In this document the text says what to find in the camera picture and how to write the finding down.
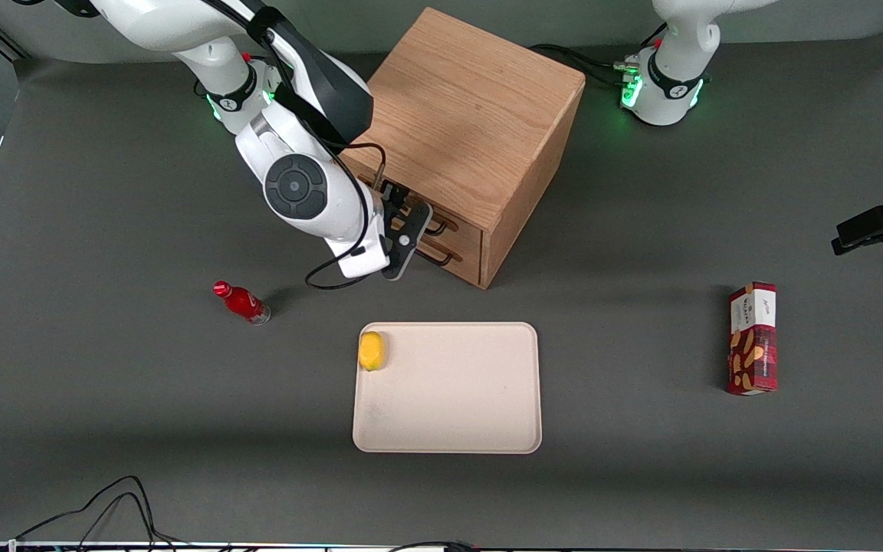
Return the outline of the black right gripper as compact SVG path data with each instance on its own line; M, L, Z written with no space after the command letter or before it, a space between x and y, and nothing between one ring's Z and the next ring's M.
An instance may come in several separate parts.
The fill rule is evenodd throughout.
M402 230L409 207L406 204L410 189L396 182L384 182L382 189L383 235L388 256L398 254L402 244Z

